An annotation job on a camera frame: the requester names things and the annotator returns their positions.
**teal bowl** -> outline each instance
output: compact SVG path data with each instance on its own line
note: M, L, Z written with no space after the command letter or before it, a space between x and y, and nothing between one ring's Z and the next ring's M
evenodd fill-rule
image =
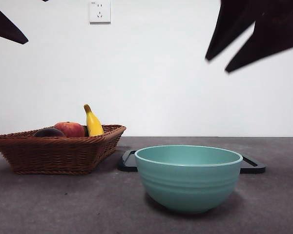
M146 192L180 213L203 213L232 193L243 157L233 151L194 145L161 145L135 152Z

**bowl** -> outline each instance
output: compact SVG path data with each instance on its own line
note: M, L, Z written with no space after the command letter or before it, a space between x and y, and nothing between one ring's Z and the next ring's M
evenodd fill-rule
M224 202L238 181L243 157L197 145L159 145L135 152L146 192L179 213L203 213Z

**basket rim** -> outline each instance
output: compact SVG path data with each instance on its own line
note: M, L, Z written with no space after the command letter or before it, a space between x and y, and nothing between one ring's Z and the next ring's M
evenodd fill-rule
M36 137L36 136L13 136L14 134L27 134L27 133L34 133L36 131L39 131L41 129L45 129L45 128L51 128L54 126L50 126L50 127L43 127L40 129L35 129L35 130L29 130L29 131L23 131L23 132L15 132L15 133L9 133L9 134L0 134L0 139L34 139L35 141L45 141L45 140L65 140L65 141L78 141L78 140L82 140L85 141L87 139L91 140L91 139L101 139L101 138L105 138L105 137L109 137L111 134L115 134L117 132L123 133L126 130L126 127L123 125L119 125L119 124L103 124L104 126L114 126L116 127L115 129L113 129L112 131L107 131L104 132L102 135L98 135L98 136L81 136L81 137L66 137L66 136L44 136L44 137Z

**bowl rim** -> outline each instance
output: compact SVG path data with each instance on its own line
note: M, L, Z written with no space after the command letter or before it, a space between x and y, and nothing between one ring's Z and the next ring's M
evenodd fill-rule
M222 150L222 151L227 151L227 152L230 152L230 153L233 153L233 154L239 156L239 159L236 161L232 161L232 162L217 163L217 164L175 164L175 163L168 163L168 162L153 161L153 160L145 159L143 157L138 156L138 153L142 150L147 150L147 149L151 149L151 148L160 148L160 147L171 147L171 146L200 147L200 148L210 148L210 149ZM181 166L181 167L219 167L219 166L233 165L233 164L239 163L243 160L243 156L235 151L227 150L227 149L223 149L223 148L211 147L211 146L203 146L203 145L156 145L156 146L149 146L149 147L145 147L145 148L137 150L135 152L135 157L142 160L142 161L146 161L146 162L162 164L162 165L169 165L169 166Z

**banana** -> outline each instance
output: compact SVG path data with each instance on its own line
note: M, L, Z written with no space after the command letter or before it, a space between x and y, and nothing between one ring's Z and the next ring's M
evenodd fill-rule
M87 129L89 136L98 136L104 133L102 125L98 118L92 113L90 106L88 104L84 105L84 110L86 111Z

